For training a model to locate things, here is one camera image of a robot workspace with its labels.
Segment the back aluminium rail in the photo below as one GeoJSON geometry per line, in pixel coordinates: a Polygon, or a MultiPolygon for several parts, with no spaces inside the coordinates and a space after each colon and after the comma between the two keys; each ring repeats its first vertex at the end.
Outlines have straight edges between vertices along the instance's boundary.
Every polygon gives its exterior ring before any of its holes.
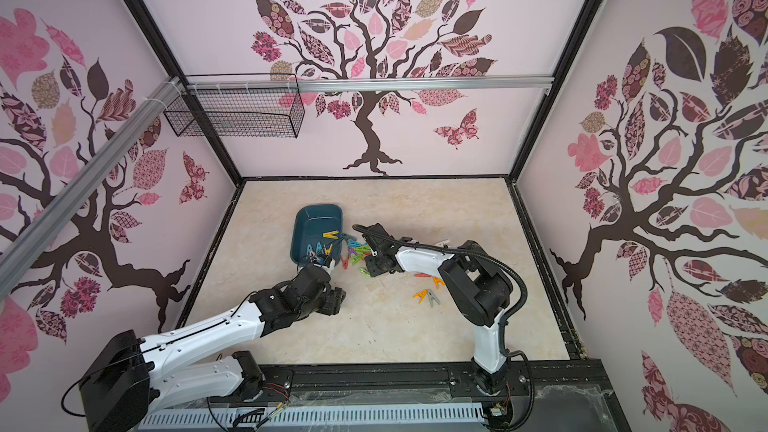
{"type": "Polygon", "coordinates": [[[351,80],[281,80],[281,81],[224,81],[210,77],[209,81],[193,82],[188,78],[190,92],[237,90],[256,92],[276,90],[296,93],[380,92],[422,90],[489,90],[489,89],[536,89],[550,90],[554,78],[544,75],[438,77],[351,80]]]}

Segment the dark teal storage box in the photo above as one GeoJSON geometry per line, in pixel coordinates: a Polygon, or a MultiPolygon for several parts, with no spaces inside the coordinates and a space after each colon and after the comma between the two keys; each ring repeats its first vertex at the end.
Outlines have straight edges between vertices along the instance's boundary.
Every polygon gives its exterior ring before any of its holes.
{"type": "Polygon", "coordinates": [[[334,204],[317,204],[303,207],[295,217],[289,257],[298,269],[314,263],[330,265],[338,263],[342,251],[343,212],[334,204]],[[339,239],[325,239],[325,232],[339,231],[339,239]],[[307,256],[306,248],[316,249],[315,256],[307,256]]]}

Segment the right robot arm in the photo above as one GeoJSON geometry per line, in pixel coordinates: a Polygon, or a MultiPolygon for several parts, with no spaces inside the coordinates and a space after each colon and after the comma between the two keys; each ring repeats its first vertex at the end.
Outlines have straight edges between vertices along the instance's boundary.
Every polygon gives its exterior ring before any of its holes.
{"type": "Polygon", "coordinates": [[[472,240],[452,248],[396,239],[380,224],[355,224],[353,229],[371,250],[365,264],[372,277],[423,274],[445,284],[457,310],[474,328],[471,362],[477,387],[485,394],[498,394],[510,369],[505,328],[528,296],[519,274],[472,240]]]}

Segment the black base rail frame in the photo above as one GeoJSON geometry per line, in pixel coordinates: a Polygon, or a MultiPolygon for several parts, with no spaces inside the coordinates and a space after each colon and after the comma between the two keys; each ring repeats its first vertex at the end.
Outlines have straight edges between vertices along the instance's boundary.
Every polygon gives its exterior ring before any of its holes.
{"type": "Polygon", "coordinates": [[[320,431],[627,431],[629,422],[598,360],[514,359],[505,387],[483,393],[468,362],[265,365],[266,388],[251,401],[199,399],[203,407],[479,404],[485,423],[351,426],[320,431]]]}

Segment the aluminium rail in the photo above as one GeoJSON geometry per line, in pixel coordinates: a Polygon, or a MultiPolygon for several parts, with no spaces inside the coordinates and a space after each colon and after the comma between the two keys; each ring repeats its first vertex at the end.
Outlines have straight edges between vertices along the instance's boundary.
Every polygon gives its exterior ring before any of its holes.
{"type": "Polygon", "coordinates": [[[38,219],[3,253],[1,260],[1,296],[7,297],[19,280],[32,268],[67,223],[76,215],[90,194],[107,177],[112,168],[127,154],[133,143],[181,96],[184,86],[177,78],[167,78],[138,107],[134,115],[84,165],[76,177],[56,195],[38,219]]]}
{"type": "Polygon", "coordinates": [[[190,92],[237,90],[256,92],[276,90],[296,93],[380,92],[422,90],[489,90],[489,89],[536,89],[550,90],[554,78],[544,75],[438,77],[351,80],[281,80],[281,81],[224,81],[210,77],[209,81],[193,82],[188,78],[190,92]]]}

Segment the left aluminium rail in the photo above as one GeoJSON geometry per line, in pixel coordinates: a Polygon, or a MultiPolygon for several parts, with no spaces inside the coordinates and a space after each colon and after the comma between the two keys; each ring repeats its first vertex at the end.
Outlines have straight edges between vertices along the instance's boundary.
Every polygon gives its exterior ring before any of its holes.
{"type": "Polygon", "coordinates": [[[177,78],[167,78],[138,107],[134,115],[84,165],[76,177],[56,195],[38,219],[3,253],[1,260],[1,296],[7,297],[19,280],[32,268],[67,223],[76,215],[90,194],[107,177],[112,168],[127,154],[133,143],[181,96],[184,86],[177,78]]]}

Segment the grey clothespin lower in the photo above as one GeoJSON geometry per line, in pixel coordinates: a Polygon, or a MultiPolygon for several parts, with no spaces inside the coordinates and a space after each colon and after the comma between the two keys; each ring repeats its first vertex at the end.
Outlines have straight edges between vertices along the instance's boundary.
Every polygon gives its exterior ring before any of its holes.
{"type": "Polygon", "coordinates": [[[439,298],[431,289],[427,290],[427,299],[431,308],[441,304],[439,298]]]}

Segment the orange clothespin lower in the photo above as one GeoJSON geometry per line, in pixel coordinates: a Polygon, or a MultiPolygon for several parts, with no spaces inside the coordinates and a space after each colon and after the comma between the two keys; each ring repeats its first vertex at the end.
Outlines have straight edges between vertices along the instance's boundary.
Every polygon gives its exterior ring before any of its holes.
{"type": "Polygon", "coordinates": [[[417,299],[420,303],[423,302],[423,300],[427,297],[428,290],[424,289],[414,295],[414,298],[417,299]]]}

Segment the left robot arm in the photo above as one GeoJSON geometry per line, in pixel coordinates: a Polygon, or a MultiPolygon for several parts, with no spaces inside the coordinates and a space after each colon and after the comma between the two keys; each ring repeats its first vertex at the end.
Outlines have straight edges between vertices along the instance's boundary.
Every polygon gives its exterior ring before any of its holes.
{"type": "Polygon", "coordinates": [[[336,315],[345,297],[325,268],[310,264],[211,318],[145,337],[115,335],[77,383],[88,429],[129,431],[149,414],[199,399],[257,398],[267,384],[253,355],[218,353],[313,313],[336,315]]]}

